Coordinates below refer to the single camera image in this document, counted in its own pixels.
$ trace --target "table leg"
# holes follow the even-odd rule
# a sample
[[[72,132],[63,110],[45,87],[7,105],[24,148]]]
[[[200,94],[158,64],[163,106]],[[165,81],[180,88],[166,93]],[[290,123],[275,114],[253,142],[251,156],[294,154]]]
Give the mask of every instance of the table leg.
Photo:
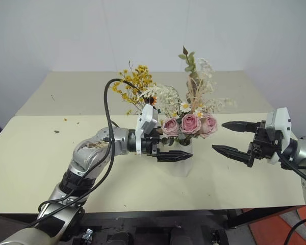
[[[273,207],[273,208],[254,208],[237,216],[228,216],[225,226],[227,228],[236,228],[237,226],[247,225],[263,219],[280,215],[303,206],[287,206],[287,207]]]

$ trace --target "flower arrangement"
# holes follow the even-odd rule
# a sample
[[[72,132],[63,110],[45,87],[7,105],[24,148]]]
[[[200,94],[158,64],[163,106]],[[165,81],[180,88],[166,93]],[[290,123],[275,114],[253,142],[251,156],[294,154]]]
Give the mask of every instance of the flower arrangement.
[[[120,83],[115,83],[113,90],[120,93],[122,98],[132,103],[139,111],[149,102],[158,108],[159,112],[166,115],[162,125],[162,132],[167,136],[162,138],[163,144],[172,145],[176,140],[182,145],[189,145],[191,138],[206,138],[218,129],[217,120],[212,113],[220,111],[226,105],[231,105],[231,99],[205,99],[204,95],[214,92],[215,82],[212,80],[213,69],[205,59],[198,59],[196,67],[194,52],[188,53],[183,47],[183,53],[179,58],[188,65],[185,71],[189,73],[187,78],[188,92],[185,100],[180,99],[178,91],[172,86],[157,85],[152,81],[146,66],[139,65],[135,71],[128,75],[124,70],[119,74],[123,80],[131,82],[142,93],[137,94],[136,89],[126,86],[127,92],[118,89]]]
[[[124,101],[133,104],[138,110],[135,113],[133,113],[132,110],[129,110],[126,113],[127,115],[139,114],[144,108],[146,101],[144,100],[143,96],[138,94],[138,90],[146,91],[151,86],[156,85],[156,83],[153,82],[152,75],[149,74],[147,66],[139,65],[137,68],[135,68],[135,70],[133,70],[130,61],[128,66],[130,71],[125,69],[123,72],[119,72],[119,75],[121,75],[121,82],[115,82],[112,86],[112,90],[119,93]],[[123,81],[132,83],[138,89],[131,87],[130,85],[126,85],[125,90],[122,91],[119,88],[119,85],[123,83]],[[152,96],[148,101],[154,106],[156,104],[156,97]]]

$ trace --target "white daisy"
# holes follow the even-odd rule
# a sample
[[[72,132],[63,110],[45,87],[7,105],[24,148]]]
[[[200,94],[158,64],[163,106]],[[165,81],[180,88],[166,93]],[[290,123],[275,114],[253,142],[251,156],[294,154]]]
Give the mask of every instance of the white daisy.
[[[172,116],[173,118],[175,118],[175,119],[179,118],[177,112],[173,112],[171,116]]]
[[[198,116],[199,118],[201,118],[204,113],[202,112],[202,110],[199,110],[198,108],[195,110],[195,115]]]
[[[190,112],[191,108],[189,106],[189,104],[182,102],[181,106],[180,106],[180,110],[183,112]]]

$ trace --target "wire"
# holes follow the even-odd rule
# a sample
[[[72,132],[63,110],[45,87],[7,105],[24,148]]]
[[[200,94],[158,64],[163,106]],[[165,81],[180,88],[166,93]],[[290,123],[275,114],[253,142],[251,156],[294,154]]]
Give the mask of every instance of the wire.
[[[289,243],[290,237],[291,237],[291,235],[294,233],[294,231],[297,229],[297,227],[300,226],[300,225],[302,225],[302,224],[304,224],[305,222],[306,222],[306,219],[303,219],[303,220],[299,221],[297,224],[295,224],[295,225],[291,228],[291,230],[289,231],[289,233],[288,233],[288,235],[287,235],[287,238],[286,238],[286,240],[285,240],[284,245],[287,245],[287,244]]]
[[[306,174],[304,174],[302,171],[300,171],[295,165],[293,165],[291,162],[289,162],[284,155],[282,155],[280,150],[276,151],[277,155],[279,156],[281,162],[288,167],[289,169],[291,169],[292,171],[294,171],[296,174],[298,174],[299,176],[301,176],[304,180],[306,180]]]
[[[118,124],[116,124],[114,121],[111,121],[111,123],[112,123],[114,126],[116,126],[117,128],[120,128],[120,127],[118,126]]]
[[[113,128],[112,128],[112,121],[111,121],[111,118],[110,118],[110,113],[109,113],[109,107],[108,107],[108,89],[109,89],[109,86],[111,83],[114,83],[114,82],[121,82],[121,79],[118,79],[118,78],[115,78],[115,79],[111,79],[105,86],[105,89],[104,89],[104,108],[105,108],[105,112],[106,112],[106,117],[107,117],[107,121],[108,121],[108,128],[109,128],[109,145],[108,145],[108,149],[106,151],[106,154],[103,156],[103,158],[97,163],[95,164],[94,166],[92,166],[83,176],[82,178],[79,180],[79,183],[95,168],[97,167],[100,162],[103,162],[107,156],[109,155],[109,151],[111,149],[111,158],[110,158],[110,164],[109,164],[109,167],[106,171],[106,173],[104,174],[104,176],[100,179],[100,181],[94,186],[92,187],[91,189],[89,189],[86,193],[84,193],[83,195],[81,195],[80,197],[74,199],[73,201],[69,202],[68,204],[65,204],[64,206],[56,209],[55,211],[47,214],[46,216],[43,216],[35,221],[33,221],[32,223],[28,224],[26,227],[29,228],[29,227],[32,227],[34,225],[36,225],[37,223],[41,222],[41,221],[44,221],[46,219],[48,219],[49,217],[53,216],[54,214],[62,211],[63,209],[71,206],[72,204],[78,202],[79,200],[83,199],[84,197],[88,196],[91,192],[93,192],[94,190],[96,190],[101,184],[102,182],[107,178],[107,176],[109,175],[110,171],[111,171],[111,168],[113,166],[113,162],[114,162],[114,154],[115,154],[115,144],[114,144],[114,141],[115,141],[115,138],[114,138],[114,133],[113,133]],[[133,84],[127,82],[127,81],[123,81],[124,83],[132,86],[133,88],[136,88],[138,90],[138,93],[141,94],[142,92],[136,87],[134,86]],[[43,203],[54,203],[54,202],[58,202],[58,200],[65,200],[66,198],[68,198],[68,195],[63,197],[63,198],[60,198],[60,199],[56,199],[56,200],[49,200],[49,201],[45,201]]]

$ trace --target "eucalyptus leaf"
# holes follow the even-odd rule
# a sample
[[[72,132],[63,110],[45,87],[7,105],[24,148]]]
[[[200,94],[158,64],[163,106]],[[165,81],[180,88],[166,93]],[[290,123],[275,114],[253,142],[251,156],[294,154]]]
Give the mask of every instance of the eucalyptus leaf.
[[[164,137],[164,138],[161,139],[161,143],[162,144],[167,144],[168,140],[169,140],[168,138]]]
[[[189,59],[189,62],[190,62],[191,64],[194,64],[194,63],[195,63],[195,58],[194,58],[194,56],[188,56],[188,59]]]
[[[194,53],[195,53],[195,52],[190,52],[188,58],[194,57]]]
[[[182,124],[182,119],[181,118],[177,118],[176,121],[177,121],[178,124]]]
[[[189,76],[190,76],[191,78],[197,78],[197,77],[198,77],[198,74],[197,74],[196,72],[192,72],[192,73],[189,74]]]
[[[172,146],[172,144],[174,143],[174,138],[170,138],[170,141],[169,141],[169,146]]]
[[[189,71],[192,71],[193,69],[194,69],[194,65],[190,65],[185,68],[185,71],[189,72]]]
[[[178,139],[180,140],[186,139],[185,134],[180,129],[178,130]]]
[[[184,55],[188,55],[188,51],[187,51],[187,49],[185,48],[185,46],[183,46],[183,54],[184,54]]]
[[[181,55],[178,55],[178,57],[181,58],[182,60],[186,60],[186,55],[181,54]]]

